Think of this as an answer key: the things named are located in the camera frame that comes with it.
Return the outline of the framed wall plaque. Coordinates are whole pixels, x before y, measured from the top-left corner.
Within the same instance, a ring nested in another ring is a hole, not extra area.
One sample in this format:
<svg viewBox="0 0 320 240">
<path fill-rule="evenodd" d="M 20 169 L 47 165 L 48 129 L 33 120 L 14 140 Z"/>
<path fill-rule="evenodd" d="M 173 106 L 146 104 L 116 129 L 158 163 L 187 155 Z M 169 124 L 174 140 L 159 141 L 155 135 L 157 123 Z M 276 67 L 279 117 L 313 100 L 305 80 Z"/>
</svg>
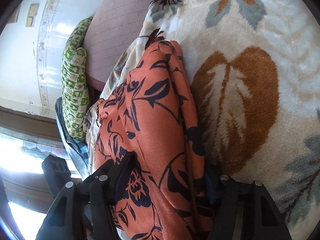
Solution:
<svg viewBox="0 0 320 240">
<path fill-rule="evenodd" d="M 21 9 L 21 4 L 19 4 L 17 6 L 17 8 L 14 10 L 14 12 L 12 13 L 12 15 L 10 16 L 10 18 L 8 20 L 8 23 L 16 23 L 18 21 L 20 9 Z"/>
</svg>

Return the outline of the green checkered pillow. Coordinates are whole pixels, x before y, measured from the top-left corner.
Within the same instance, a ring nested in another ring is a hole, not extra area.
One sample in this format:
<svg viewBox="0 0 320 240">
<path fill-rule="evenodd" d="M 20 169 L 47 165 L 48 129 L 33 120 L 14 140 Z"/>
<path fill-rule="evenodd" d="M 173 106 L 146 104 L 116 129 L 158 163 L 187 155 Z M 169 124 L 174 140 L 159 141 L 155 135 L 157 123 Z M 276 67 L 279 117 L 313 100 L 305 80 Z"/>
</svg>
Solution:
<svg viewBox="0 0 320 240">
<path fill-rule="evenodd" d="M 84 119 L 89 106 L 86 82 L 87 52 L 82 47 L 93 17 L 81 20 L 68 38 L 62 54 L 62 114 L 68 134 L 83 141 Z"/>
</svg>

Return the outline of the teal striped garment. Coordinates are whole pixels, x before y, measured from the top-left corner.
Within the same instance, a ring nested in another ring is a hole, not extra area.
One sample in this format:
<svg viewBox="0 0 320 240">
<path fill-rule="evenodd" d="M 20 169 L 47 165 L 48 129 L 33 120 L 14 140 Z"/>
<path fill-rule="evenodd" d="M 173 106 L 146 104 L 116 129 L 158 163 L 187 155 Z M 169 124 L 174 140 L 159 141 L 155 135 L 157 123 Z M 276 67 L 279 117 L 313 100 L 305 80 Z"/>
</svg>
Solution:
<svg viewBox="0 0 320 240">
<path fill-rule="evenodd" d="M 88 145 L 84 141 L 79 141 L 77 139 L 74 140 L 77 147 L 78 153 L 80 154 L 81 160 L 85 166 L 87 172 L 89 172 L 89 149 Z"/>
</svg>

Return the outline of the cream leaf-pattern blanket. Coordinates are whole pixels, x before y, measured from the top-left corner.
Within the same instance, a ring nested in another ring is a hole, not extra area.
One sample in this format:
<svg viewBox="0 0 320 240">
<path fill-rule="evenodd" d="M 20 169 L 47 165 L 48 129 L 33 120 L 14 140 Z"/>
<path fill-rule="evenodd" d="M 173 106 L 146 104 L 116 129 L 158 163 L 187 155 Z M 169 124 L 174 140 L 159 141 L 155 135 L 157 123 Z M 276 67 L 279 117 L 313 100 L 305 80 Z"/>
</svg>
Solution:
<svg viewBox="0 0 320 240">
<path fill-rule="evenodd" d="M 108 67 L 106 98 L 144 51 L 177 41 L 209 160 L 235 179 L 261 179 L 293 239 L 319 222 L 319 24 L 302 0 L 158 0 Z"/>
</svg>

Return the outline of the beige wall switch pair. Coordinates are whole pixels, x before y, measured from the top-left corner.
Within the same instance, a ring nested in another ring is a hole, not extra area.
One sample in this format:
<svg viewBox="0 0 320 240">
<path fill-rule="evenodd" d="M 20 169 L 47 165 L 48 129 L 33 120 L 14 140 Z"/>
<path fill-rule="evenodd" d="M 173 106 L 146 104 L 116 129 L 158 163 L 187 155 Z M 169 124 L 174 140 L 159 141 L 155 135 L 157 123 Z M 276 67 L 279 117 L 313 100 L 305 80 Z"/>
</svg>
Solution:
<svg viewBox="0 0 320 240">
<path fill-rule="evenodd" d="M 33 3 L 30 5 L 28 14 L 27 14 L 27 20 L 25 26 L 30 28 L 33 27 L 35 24 L 35 18 L 37 16 L 39 10 L 39 3 Z"/>
</svg>

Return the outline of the light blue sweater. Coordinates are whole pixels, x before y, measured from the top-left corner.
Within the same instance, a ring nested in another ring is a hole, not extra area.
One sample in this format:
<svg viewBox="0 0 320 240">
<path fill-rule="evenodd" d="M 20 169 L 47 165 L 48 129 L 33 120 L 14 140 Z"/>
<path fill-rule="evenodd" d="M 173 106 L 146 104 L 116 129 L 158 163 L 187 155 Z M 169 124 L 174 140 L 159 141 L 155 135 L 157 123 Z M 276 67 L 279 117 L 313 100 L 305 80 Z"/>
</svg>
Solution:
<svg viewBox="0 0 320 240">
<path fill-rule="evenodd" d="M 73 162 L 76 170 L 79 172 L 82 180 L 88 176 L 87 165 L 80 151 L 80 147 L 67 132 L 65 121 L 62 114 L 62 98 L 59 97 L 55 103 L 56 123 L 60 133 L 62 143 Z"/>
</svg>

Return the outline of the stained glass window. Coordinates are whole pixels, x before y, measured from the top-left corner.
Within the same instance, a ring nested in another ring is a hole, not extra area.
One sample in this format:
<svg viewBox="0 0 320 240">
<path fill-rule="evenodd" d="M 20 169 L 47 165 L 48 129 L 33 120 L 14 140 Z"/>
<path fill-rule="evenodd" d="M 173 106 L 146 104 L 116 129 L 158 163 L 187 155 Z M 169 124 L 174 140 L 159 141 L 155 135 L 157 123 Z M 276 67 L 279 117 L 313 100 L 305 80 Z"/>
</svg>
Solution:
<svg viewBox="0 0 320 240">
<path fill-rule="evenodd" d="M 38 138 L 1 127 L 1 168 L 8 172 L 43 174 L 48 155 L 66 160 L 73 178 L 80 178 L 62 142 Z"/>
</svg>

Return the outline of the orange floral blouse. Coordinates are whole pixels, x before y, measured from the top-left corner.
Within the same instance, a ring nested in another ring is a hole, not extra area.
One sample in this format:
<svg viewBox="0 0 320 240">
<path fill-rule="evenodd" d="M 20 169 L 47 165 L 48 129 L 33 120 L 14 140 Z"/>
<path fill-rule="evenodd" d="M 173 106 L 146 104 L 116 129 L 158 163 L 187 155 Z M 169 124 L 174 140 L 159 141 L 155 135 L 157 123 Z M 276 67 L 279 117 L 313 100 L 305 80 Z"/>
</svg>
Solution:
<svg viewBox="0 0 320 240">
<path fill-rule="evenodd" d="M 158 41 L 99 104 L 95 165 L 137 156 L 116 226 L 131 239 L 207 239 L 204 149 L 197 114 L 175 41 Z"/>
</svg>

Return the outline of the pink quilted mattress cover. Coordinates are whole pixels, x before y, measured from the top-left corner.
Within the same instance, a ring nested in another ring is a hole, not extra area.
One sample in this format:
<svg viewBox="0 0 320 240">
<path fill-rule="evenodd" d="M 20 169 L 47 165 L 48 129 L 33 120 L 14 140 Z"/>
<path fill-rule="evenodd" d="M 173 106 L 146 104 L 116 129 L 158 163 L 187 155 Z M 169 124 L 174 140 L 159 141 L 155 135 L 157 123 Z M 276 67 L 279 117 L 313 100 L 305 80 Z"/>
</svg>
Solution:
<svg viewBox="0 0 320 240">
<path fill-rule="evenodd" d="M 87 52 L 89 87 L 102 91 L 116 62 L 138 37 L 153 0 L 104 0 L 89 25 L 83 48 Z"/>
</svg>

